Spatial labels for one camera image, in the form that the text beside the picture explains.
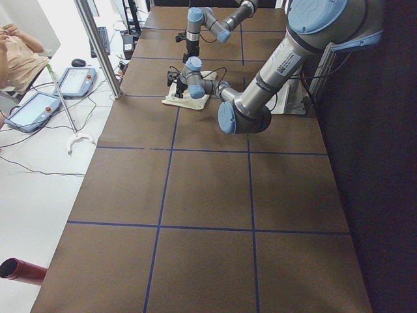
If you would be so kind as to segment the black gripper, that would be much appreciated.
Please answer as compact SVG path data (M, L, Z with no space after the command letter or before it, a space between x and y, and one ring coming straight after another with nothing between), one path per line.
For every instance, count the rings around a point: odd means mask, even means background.
M186 84L181 80L181 72L176 70L167 71L167 86L171 87L175 83L175 98L184 98Z
M183 59L199 57L199 34L185 31L175 36L175 42L181 42L183 40L186 42L187 49L183 54Z

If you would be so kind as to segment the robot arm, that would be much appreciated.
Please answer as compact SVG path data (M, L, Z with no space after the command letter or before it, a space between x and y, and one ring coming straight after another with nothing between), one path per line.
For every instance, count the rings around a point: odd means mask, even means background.
M175 98L188 91L192 99L216 95L222 103L218 124L226 134L251 134L266 130L271 122L267 102L314 54L330 43L334 52L353 52L378 44L382 37L385 1L291 1L284 39L243 92L227 82L204 79L199 58L199 39L206 27L216 40L224 43L246 18L251 18L257 1L240 1L226 19L218 20L209 7L188 10L186 31L177 35L186 41L184 68L168 72L167 83L176 84Z
M237 1L240 5L224 20L219 20L210 7L190 7L187 15L187 28L185 32L178 33L176 42L186 41L187 52L182 62L185 64L190 57L199 56L199 40L201 28L205 27L218 42L229 40L232 31L245 19L251 18L258 9L258 1Z

